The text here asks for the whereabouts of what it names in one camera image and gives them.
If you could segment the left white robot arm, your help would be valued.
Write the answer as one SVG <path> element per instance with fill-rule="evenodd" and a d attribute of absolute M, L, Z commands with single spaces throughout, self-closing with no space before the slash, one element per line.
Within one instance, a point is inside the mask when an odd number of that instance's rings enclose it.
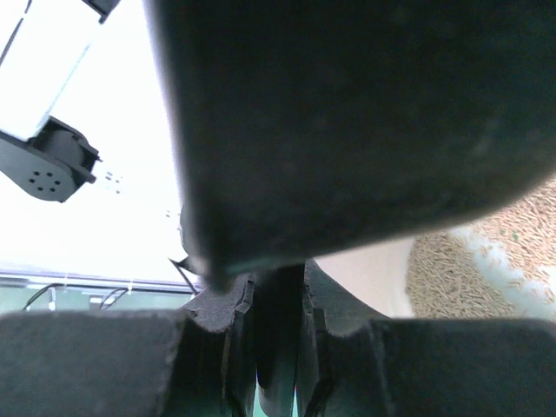
<path fill-rule="evenodd" d="M 66 202 L 99 161 L 51 111 L 116 1 L 1 3 L 1 171 L 46 202 Z"/>

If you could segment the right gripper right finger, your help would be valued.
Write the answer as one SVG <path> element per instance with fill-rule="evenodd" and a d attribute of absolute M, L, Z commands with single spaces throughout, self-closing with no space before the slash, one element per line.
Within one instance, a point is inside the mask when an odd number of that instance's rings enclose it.
<path fill-rule="evenodd" d="M 555 326 L 532 319 L 394 319 L 305 267 L 302 416 L 552 416 Z"/>

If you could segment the black litter scoop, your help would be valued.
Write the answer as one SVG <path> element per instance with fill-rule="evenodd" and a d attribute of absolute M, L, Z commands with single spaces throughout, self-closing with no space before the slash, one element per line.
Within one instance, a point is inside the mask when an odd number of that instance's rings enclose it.
<path fill-rule="evenodd" d="M 251 281 L 255 392 L 297 408 L 305 267 L 555 169 L 552 1 L 148 1 L 206 291 Z"/>

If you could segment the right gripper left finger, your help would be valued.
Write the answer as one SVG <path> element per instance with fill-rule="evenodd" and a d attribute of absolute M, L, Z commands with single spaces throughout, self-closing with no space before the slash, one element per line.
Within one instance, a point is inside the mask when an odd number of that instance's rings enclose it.
<path fill-rule="evenodd" d="M 1 317 L 4 416 L 250 416 L 254 285 L 182 308 Z"/>

